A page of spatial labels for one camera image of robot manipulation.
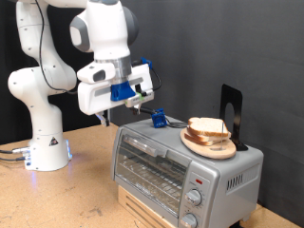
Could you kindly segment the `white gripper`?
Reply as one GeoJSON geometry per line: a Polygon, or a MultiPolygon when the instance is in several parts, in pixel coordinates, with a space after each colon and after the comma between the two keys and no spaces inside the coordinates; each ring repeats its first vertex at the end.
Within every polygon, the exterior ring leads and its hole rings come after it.
{"type": "Polygon", "coordinates": [[[130,107],[133,115],[141,105],[154,99],[148,64],[131,68],[126,78],[118,78],[118,69],[112,63],[92,62],[77,72],[80,109],[87,115],[96,114],[101,125],[110,126],[107,109],[118,105],[130,107]]]}

